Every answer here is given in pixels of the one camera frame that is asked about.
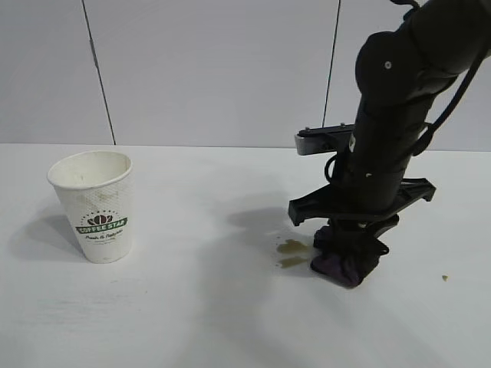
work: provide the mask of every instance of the white wall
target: white wall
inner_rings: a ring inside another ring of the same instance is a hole
[[[389,0],[341,0],[326,125],[354,122],[360,100],[354,79],[358,51],[372,33],[397,29],[409,8],[394,5]],[[438,117],[459,83],[457,81],[453,88],[437,98],[428,121],[433,122]],[[431,148],[491,150],[490,94],[491,61],[488,60],[479,70],[463,101],[438,131]]]
[[[320,126],[338,0],[86,3],[119,144],[292,146]],[[342,0],[327,125],[354,120],[358,51],[407,9]],[[112,143],[81,0],[4,0],[0,35],[0,143]],[[487,61],[432,148],[491,150],[490,92]]]
[[[321,123],[338,0],[86,0],[118,144],[292,146]]]
[[[0,143],[111,143],[80,0],[0,5]]]

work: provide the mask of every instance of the cable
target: cable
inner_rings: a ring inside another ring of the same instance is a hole
[[[414,9],[420,8],[420,5],[417,3],[416,0],[390,0],[390,2],[393,2],[397,5],[411,5]]]
[[[328,162],[325,164],[325,178],[328,180],[329,183],[333,183],[332,176],[329,174],[329,168],[331,167],[332,163],[336,161],[338,158],[338,154],[336,153],[334,156],[332,156]]]
[[[463,95],[466,93],[467,88],[469,88],[470,83],[473,81],[473,78],[476,76],[479,67],[483,63],[486,58],[489,49],[491,48],[491,35],[483,43],[483,47],[477,53],[476,58],[473,63],[470,65],[469,70],[466,73],[466,76],[462,80],[459,88],[456,93],[453,95],[452,100],[449,102],[445,110],[441,113],[438,119],[435,120],[433,124],[430,124],[427,127],[427,131],[423,133],[423,135],[412,145],[410,146],[404,153],[397,158],[391,165],[397,165],[404,161],[408,156],[417,156],[422,153],[431,143],[433,139],[433,135],[435,132],[447,121],[448,117],[455,110],[459,102],[462,100]]]
[[[341,0],[338,1],[338,10],[336,14],[336,24],[334,26],[334,39],[332,40],[331,60],[329,64],[328,86],[325,91],[324,115],[322,116],[322,127],[325,126],[325,115],[328,112],[329,92],[331,90],[332,68],[334,67],[334,53],[336,52],[336,41],[338,39],[339,16],[341,14]]]

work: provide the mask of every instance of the cup rim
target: cup rim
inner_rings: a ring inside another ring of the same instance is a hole
[[[60,185],[60,184],[58,184],[52,180],[51,175],[53,173],[53,170],[56,169],[56,166],[58,166],[60,163],[62,163],[65,160],[68,160],[68,159],[73,159],[74,157],[77,157],[77,156],[87,155],[89,153],[113,153],[113,154],[117,154],[117,155],[120,155],[120,156],[123,156],[124,158],[126,158],[129,161],[130,165],[127,168],[127,170],[125,172],[123,172],[121,175],[116,176],[115,178],[112,178],[112,179],[107,180],[105,182],[102,182],[100,184],[93,185],[93,186],[62,186],[62,185]],[[101,188],[103,186],[109,186],[110,184],[114,184],[115,182],[119,182],[122,179],[126,178],[128,175],[130,175],[132,170],[133,170],[133,161],[131,161],[131,158],[128,155],[125,155],[124,153],[117,152],[117,151],[108,151],[108,150],[103,150],[103,149],[99,149],[99,150],[96,149],[96,150],[92,150],[92,151],[75,153],[74,155],[70,155],[70,156],[67,156],[63,159],[60,159],[55,164],[53,164],[53,166],[48,170],[48,173],[46,174],[46,178],[48,179],[49,183],[55,188],[61,188],[61,189],[66,189],[66,190],[87,190],[87,189],[97,189],[97,188]]]

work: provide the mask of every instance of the coffee spill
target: coffee spill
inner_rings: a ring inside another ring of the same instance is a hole
[[[295,253],[310,253],[311,248],[301,241],[288,239],[285,244],[280,244],[276,251],[282,255],[294,255]]]
[[[290,268],[305,263],[307,261],[308,259],[297,256],[293,258],[282,259],[278,263],[282,266],[282,268]]]

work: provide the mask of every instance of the black cable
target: black cable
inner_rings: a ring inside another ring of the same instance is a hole
[[[87,9],[85,8],[85,0],[81,0],[82,10],[84,11],[85,24],[87,26],[87,32],[89,36],[89,44],[91,45],[92,57],[94,58],[95,68],[97,70],[97,76],[99,77],[99,85],[101,86],[102,99],[104,101],[104,107],[106,108],[107,121],[109,122],[110,134],[113,138],[113,144],[116,146],[116,136],[114,135],[113,122],[111,121],[109,114],[109,106],[107,105],[106,91],[104,89],[104,84],[102,83],[101,68],[99,66],[99,61],[97,60],[97,54],[95,52],[94,39],[92,38],[91,25],[89,24],[89,17],[87,15]]]
[[[332,184],[332,176],[329,174],[329,168],[331,167],[332,163],[336,161],[338,158],[338,154],[336,153],[334,156],[332,156],[328,162],[325,164],[325,178],[328,180],[329,183]]]
[[[420,5],[416,2],[416,0],[390,0],[397,5],[411,5],[414,9],[419,9]]]
[[[325,126],[325,115],[328,112],[329,92],[331,91],[332,68],[334,67],[334,53],[336,52],[336,41],[338,39],[339,16],[341,14],[341,0],[338,1],[338,10],[336,14],[336,23],[334,26],[334,39],[332,40],[331,60],[329,64],[328,86],[325,91],[324,115],[322,115],[322,127]]]
[[[404,161],[408,156],[417,156],[422,153],[431,143],[433,139],[433,135],[435,132],[447,121],[448,117],[455,110],[459,102],[462,100],[463,95],[466,93],[467,88],[469,88],[470,83],[473,81],[473,78],[476,76],[479,67],[483,63],[484,59],[491,48],[491,35],[485,40],[483,47],[477,53],[476,58],[473,63],[470,65],[469,70],[466,73],[466,76],[462,80],[459,88],[456,93],[453,95],[452,100],[449,102],[445,110],[441,113],[438,119],[435,120],[433,124],[427,126],[427,131],[423,133],[423,135],[412,145],[410,146],[404,153],[397,158],[391,165],[397,165]]]

